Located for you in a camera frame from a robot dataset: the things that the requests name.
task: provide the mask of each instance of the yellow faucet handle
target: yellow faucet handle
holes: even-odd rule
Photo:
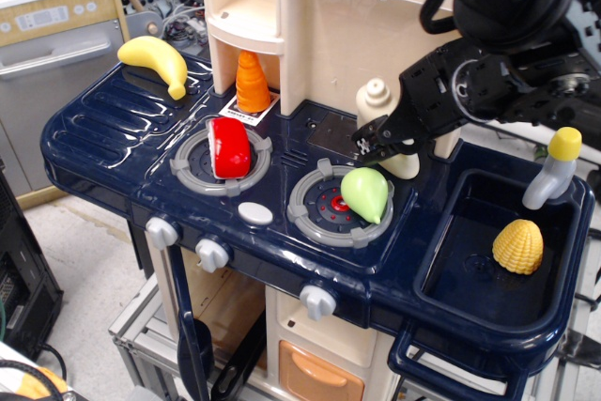
[[[551,138],[548,153],[560,162],[571,162],[578,158],[581,147],[582,134],[573,127],[562,127]]]

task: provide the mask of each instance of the yellow banana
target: yellow banana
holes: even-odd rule
[[[155,37],[138,37],[123,44],[117,57],[126,65],[154,69],[169,85],[169,95],[179,100],[186,94],[188,68],[183,56],[170,44]]]

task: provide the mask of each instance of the toy green pear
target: toy green pear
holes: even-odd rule
[[[388,199],[386,178],[372,168],[357,168],[347,173],[340,185],[347,205],[369,223],[379,224]]]

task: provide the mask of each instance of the cabinet door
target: cabinet door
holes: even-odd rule
[[[51,185],[39,150],[44,125],[118,62],[121,44],[107,21],[0,47],[0,121],[26,177],[7,174],[16,196]]]
[[[280,385],[304,401],[361,401],[363,381],[313,354],[280,342]]]

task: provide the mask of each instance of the sticker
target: sticker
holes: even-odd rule
[[[270,93],[271,96],[271,104],[268,108],[259,113],[246,113],[241,111],[236,104],[236,100],[238,99],[236,96],[232,98],[231,101],[225,105],[219,114],[221,116],[234,117],[235,119],[239,119],[244,124],[248,124],[249,126],[257,126],[259,122],[263,120],[267,113],[273,108],[273,105],[277,103],[280,99],[280,95],[277,93]]]

